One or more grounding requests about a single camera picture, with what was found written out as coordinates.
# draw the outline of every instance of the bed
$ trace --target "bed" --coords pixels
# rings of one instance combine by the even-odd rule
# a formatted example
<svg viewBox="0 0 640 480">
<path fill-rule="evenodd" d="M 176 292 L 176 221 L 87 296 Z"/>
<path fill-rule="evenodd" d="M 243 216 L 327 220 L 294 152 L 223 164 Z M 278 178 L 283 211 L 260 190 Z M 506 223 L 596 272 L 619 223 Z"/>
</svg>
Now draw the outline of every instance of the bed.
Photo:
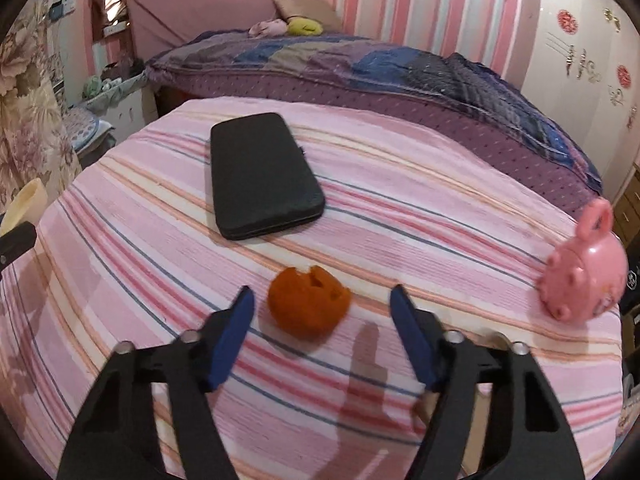
<svg viewBox="0 0 640 480">
<path fill-rule="evenodd" d="M 200 16 L 203 6 L 221 9 L 224 19 L 178 18 Z M 129 0 L 128 7 L 136 51 L 170 101 L 164 108 L 229 95 L 370 110 L 434 128 L 574 218 L 602 193 L 597 170 L 564 131 L 459 54 L 443 59 L 346 34 L 249 38 L 249 23 L 275 16 L 271 0 Z M 237 21 L 229 18 L 236 9 Z"/>
<path fill-rule="evenodd" d="M 210 129 L 266 111 L 290 125 L 326 212 L 308 226 L 229 242 L 212 214 Z M 242 478 L 401 479 L 424 432 L 413 415 L 420 385 L 386 307 L 401 282 L 419 308 L 474 341 L 500 332 L 532 347 L 592 478 L 609 458 L 622 406 L 620 319 L 558 324 L 534 289 L 573 230 L 545 198 L 410 121 L 275 100 L 191 100 L 85 170 L 47 209 L 34 250 L 2 274 L 0 403 L 54 475 L 118 341 L 168 342 L 249 285 L 257 315 L 211 399 Z M 311 264 L 354 297 L 322 346 L 282 333 L 264 305 L 277 272 Z M 168 470 L 179 475 L 162 390 L 156 414 Z"/>
</svg>

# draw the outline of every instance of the blanket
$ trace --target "blanket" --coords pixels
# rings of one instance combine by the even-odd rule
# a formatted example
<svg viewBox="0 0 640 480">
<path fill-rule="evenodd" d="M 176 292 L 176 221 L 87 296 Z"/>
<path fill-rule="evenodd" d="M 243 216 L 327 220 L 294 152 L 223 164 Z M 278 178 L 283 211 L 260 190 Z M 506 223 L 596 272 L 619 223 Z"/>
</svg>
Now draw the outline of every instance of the blanket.
<svg viewBox="0 0 640 480">
<path fill-rule="evenodd" d="M 211 127 L 264 112 L 286 120 L 326 210 L 310 225 L 230 242 L 212 204 Z M 257 313 L 210 399 L 240 477 L 402 480 L 424 436 L 414 416 L 422 386 L 387 306 L 403 283 L 447 329 L 531 346 L 589 479 L 610 456 L 620 418 L 620 319 L 558 323 L 535 290 L 574 229 L 544 198 L 429 128 L 348 108 L 192 100 L 83 171 L 47 209 L 36 247 L 2 272 L 0 404 L 55 478 L 114 345 L 167 343 L 248 285 Z M 353 298 L 321 345 L 282 332 L 265 306 L 281 270 L 312 265 Z M 166 390 L 155 398 L 167 469 L 184 478 Z M 472 432 L 476 460 L 483 435 Z"/>
<path fill-rule="evenodd" d="M 208 32 L 150 60 L 148 68 L 172 73 L 284 73 L 341 88 L 437 102 L 500 127 L 602 193 L 598 171 L 562 128 L 491 69 L 460 54 L 443 58 L 345 34 L 256 40 L 243 31 Z"/>
</svg>

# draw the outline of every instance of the power outlet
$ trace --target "power outlet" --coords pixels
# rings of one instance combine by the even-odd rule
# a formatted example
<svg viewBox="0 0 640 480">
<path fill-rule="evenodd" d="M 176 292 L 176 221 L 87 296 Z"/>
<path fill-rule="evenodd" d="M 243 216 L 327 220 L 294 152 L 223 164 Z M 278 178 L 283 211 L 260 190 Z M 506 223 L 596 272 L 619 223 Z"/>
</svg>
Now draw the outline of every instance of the power outlet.
<svg viewBox="0 0 640 480">
<path fill-rule="evenodd" d="M 107 38 L 108 36 L 113 36 L 114 34 L 122 32 L 128 26 L 129 26 L 128 22 L 117 22 L 115 25 L 110 25 L 109 27 L 105 27 L 102 30 L 102 33 L 104 34 L 104 37 Z"/>
<path fill-rule="evenodd" d="M 64 15 L 66 16 L 66 15 L 71 14 L 72 12 L 74 12 L 74 10 L 76 10 L 77 6 L 78 6 L 78 2 L 76 0 L 67 0 L 63 4 Z"/>
</svg>

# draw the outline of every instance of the floral curtain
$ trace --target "floral curtain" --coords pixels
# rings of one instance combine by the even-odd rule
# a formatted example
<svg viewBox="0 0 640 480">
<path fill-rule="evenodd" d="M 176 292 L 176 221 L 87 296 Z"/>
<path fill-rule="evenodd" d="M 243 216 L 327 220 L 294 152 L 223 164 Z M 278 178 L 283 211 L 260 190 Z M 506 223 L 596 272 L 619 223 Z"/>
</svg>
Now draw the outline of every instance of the floral curtain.
<svg viewBox="0 0 640 480">
<path fill-rule="evenodd" d="M 30 180 L 52 202 L 81 171 L 46 70 L 46 10 L 30 0 L 0 46 L 0 212 Z"/>
</svg>

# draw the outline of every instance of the tan pillow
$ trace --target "tan pillow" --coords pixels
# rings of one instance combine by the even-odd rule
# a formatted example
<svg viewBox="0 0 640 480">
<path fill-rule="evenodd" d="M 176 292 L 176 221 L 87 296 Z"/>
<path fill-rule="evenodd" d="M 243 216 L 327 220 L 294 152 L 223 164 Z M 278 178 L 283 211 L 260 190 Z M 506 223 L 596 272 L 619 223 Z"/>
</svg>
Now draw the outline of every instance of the tan pillow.
<svg viewBox="0 0 640 480">
<path fill-rule="evenodd" d="M 325 0 L 273 0 L 284 20 L 295 16 L 322 23 L 326 32 L 342 32 L 342 22 Z"/>
</svg>

